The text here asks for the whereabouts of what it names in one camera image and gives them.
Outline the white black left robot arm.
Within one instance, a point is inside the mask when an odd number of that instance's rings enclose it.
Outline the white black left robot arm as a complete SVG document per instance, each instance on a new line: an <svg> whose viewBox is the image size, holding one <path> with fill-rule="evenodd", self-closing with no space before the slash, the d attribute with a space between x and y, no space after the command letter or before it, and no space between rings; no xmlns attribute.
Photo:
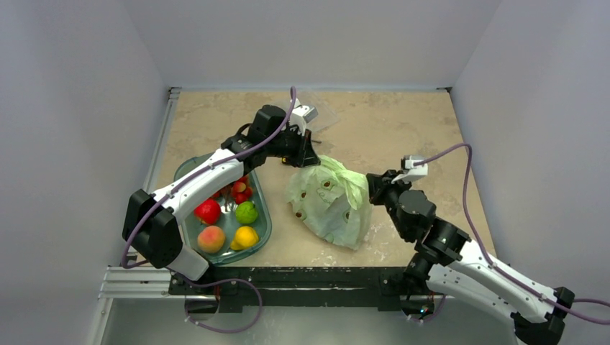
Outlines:
<svg viewBox="0 0 610 345"><path fill-rule="evenodd" d="M155 268L167 268L186 277L198 294L214 287L212 264L184 244L180 223L194 209L265 163L283 158L293 167L318 165L307 125L317 116L313 106L291 110L264 105L249 124L227 138L211 157L183 177L148 193L135 191L129 198L122 230L128 248L138 251Z"/></svg>

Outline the green plastic bag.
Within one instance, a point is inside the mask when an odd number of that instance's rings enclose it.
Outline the green plastic bag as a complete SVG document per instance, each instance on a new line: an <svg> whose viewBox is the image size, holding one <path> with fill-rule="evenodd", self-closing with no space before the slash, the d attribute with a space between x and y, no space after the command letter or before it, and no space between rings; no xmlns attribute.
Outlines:
<svg viewBox="0 0 610 345"><path fill-rule="evenodd" d="M330 244L357 250L370 229L372 205L364 174L320 155L320 164L299 169L285 187L292 214Z"/></svg>

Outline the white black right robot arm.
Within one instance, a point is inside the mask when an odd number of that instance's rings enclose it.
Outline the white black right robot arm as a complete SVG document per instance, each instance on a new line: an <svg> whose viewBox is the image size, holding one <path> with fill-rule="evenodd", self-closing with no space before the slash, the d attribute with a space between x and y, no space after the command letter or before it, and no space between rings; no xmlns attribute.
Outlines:
<svg viewBox="0 0 610 345"><path fill-rule="evenodd" d="M396 170L366 175L370 203L384 206L400 238L414 244L405 286L470 303L512 325L523 344L558 344L574 293L543 285L496 259L468 233L437 216L424 192L400 177Z"/></svg>

